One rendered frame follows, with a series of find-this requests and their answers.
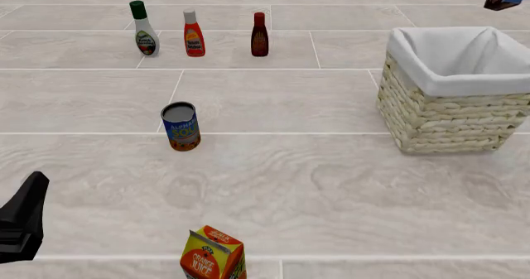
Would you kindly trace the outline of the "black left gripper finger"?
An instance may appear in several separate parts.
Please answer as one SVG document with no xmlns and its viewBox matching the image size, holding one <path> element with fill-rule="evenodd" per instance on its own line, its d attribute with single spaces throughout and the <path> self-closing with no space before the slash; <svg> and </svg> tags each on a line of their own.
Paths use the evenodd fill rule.
<svg viewBox="0 0 530 279">
<path fill-rule="evenodd" d="M 49 184 L 41 171 L 33 171 L 0 208 L 0 231 L 43 233 L 42 215 Z"/>
</svg>

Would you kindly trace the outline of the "red ketchup bottle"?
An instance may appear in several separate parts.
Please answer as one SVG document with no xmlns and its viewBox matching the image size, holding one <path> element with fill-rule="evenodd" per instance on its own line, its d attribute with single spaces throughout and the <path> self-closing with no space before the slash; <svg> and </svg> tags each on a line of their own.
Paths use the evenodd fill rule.
<svg viewBox="0 0 530 279">
<path fill-rule="evenodd" d="M 189 57 L 202 57 L 205 55 L 205 40 L 200 26 L 196 20 L 194 9 L 183 11 L 185 27 L 184 42 L 185 51 Z"/>
</svg>

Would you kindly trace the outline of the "orange juice carton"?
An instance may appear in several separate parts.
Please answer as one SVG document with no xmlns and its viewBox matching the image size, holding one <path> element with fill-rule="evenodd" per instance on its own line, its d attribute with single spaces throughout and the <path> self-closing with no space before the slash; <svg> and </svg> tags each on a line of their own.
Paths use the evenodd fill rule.
<svg viewBox="0 0 530 279">
<path fill-rule="evenodd" d="M 180 260 L 186 279 L 247 279 L 244 245 L 205 225 L 190 231 Z"/>
</svg>

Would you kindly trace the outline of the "white salad dressing bottle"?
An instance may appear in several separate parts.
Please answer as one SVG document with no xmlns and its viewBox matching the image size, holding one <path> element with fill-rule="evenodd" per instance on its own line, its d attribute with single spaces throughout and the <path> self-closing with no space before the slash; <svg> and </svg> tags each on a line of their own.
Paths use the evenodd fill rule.
<svg viewBox="0 0 530 279">
<path fill-rule="evenodd" d="M 129 3 L 135 22 L 135 43 L 143 55 L 154 57 L 160 50 L 160 42 L 157 33 L 153 30 L 148 17 L 144 2 L 140 0 Z"/>
</svg>

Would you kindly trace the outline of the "woven basket with white liner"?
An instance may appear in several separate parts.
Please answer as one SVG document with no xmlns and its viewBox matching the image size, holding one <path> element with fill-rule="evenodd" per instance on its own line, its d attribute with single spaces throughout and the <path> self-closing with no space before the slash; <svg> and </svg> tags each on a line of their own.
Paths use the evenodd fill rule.
<svg viewBox="0 0 530 279">
<path fill-rule="evenodd" d="M 397 27 L 377 106 L 401 152 L 492 152 L 530 116 L 530 48 L 490 26 Z"/>
</svg>

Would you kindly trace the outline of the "alphabet soup can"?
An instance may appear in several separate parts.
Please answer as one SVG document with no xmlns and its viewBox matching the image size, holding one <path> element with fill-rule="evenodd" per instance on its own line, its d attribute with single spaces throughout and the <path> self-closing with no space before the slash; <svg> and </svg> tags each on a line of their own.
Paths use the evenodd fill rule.
<svg viewBox="0 0 530 279">
<path fill-rule="evenodd" d="M 174 102 L 161 111 L 161 119 L 172 149 L 188 152 L 201 142 L 196 111 L 193 104 Z"/>
</svg>

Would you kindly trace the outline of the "dark red sauce bottle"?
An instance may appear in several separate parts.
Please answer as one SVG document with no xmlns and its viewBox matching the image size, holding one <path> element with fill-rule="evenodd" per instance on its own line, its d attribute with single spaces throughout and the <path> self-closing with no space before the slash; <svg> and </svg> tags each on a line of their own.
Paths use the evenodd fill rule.
<svg viewBox="0 0 530 279">
<path fill-rule="evenodd" d="M 265 25 L 265 13 L 255 12 L 253 20 L 253 32 L 251 35 L 251 53 L 254 57 L 265 57 L 268 55 L 268 34 Z"/>
</svg>

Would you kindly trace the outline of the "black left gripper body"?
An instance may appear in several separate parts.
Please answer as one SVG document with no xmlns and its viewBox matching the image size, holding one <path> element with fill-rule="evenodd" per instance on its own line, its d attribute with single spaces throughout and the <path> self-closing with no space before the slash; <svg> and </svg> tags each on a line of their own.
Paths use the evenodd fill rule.
<svg viewBox="0 0 530 279">
<path fill-rule="evenodd" d="M 24 225 L 0 221 L 0 263 L 32 261 L 43 238 L 42 221 Z"/>
</svg>

